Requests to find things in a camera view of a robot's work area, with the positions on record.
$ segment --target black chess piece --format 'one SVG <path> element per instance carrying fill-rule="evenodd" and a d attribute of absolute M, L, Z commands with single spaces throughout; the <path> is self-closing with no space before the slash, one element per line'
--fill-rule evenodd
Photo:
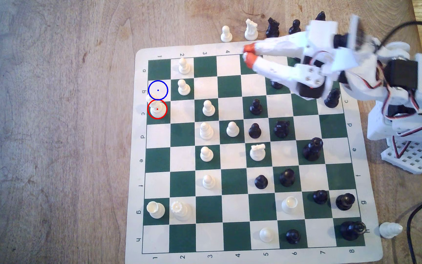
<path fill-rule="evenodd" d="M 277 38 L 279 37 L 279 22 L 273 18 L 268 19 L 268 29 L 266 30 L 267 38 Z"/>
<path fill-rule="evenodd" d="M 284 187 L 290 187 L 296 181 L 296 177 L 294 177 L 294 171 L 291 169 L 284 170 L 281 175 L 279 176 L 279 182 Z"/>
<path fill-rule="evenodd" d="M 356 240 L 360 235 L 366 232 L 366 225 L 361 221 L 346 221 L 343 222 L 339 228 L 341 236 L 348 240 Z"/>
<path fill-rule="evenodd" d="M 287 128 L 289 127 L 289 121 L 276 121 L 276 125 L 273 128 L 274 134 L 278 138 L 287 137 Z"/>
<path fill-rule="evenodd" d="M 350 193 L 346 193 L 344 195 L 340 195 L 336 198 L 336 206 L 338 209 L 342 211 L 349 210 L 351 206 L 353 206 L 353 203 L 355 203 L 356 198 L 354 195 Z"/>
<path fill-rule="evenodd" d="M 249 136 L 253 139 L 257 139 L 262 134 L 262 130 L 257 123 L 253 123 L 249 129 Z"/>
<path fill-rule="evenodd" d="M 324 142 L 321 138 L 313 138 L 310 142 L 302 149 L 302 155 L 308 161 L 316 161 L 320 154 L 322 154 L 322 149 Z"/>
<path fill-rule="evenodd" d="M 301 32 L 301 21 L 299 21 L 299 19 L 295 19 L 293 21 L 293 26 L 289 28 L 289 31 L 287 32 L 289 35 L 297 33 L 297 32 Z"/>
<path fill-rule="evenodd" d="M 318 204 L 325 204 L 328 200 L 328 192 L 325 190 L 318 190 L 314 192 L 314 202 Z"/>
<path fill-rule="evenodd" d="M 328 94 L 327 98 L 324 100 L 324 103 L 329 108 L 335 108 L 339 103 L 339 89 L 333 89 Z"/>

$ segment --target wood grain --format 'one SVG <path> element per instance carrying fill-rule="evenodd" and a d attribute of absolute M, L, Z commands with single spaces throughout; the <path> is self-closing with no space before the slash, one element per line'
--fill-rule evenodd
<path fill-rule="evenodd" d="M 244 40 L 246 18 L 261 39 L 270 16 L 284 34 L 320 10 L 378 37 L 414 19 L 401 0 L 0 0 L 0 263 L 124 262 L 139 49 L 219 42 L 225 24 Z M 415 28 L 396 37 L 419 51 Z M 365 135 L 373 104 L 359 104 Z M 422 175 L 383 162 L 384 141 L 366 147 L 379 220 L 405 226 Z M 422 211 L 412 236 L 422 263 Z M 381 263 L 409 262 L 404 232 L 383 246 Z"/>

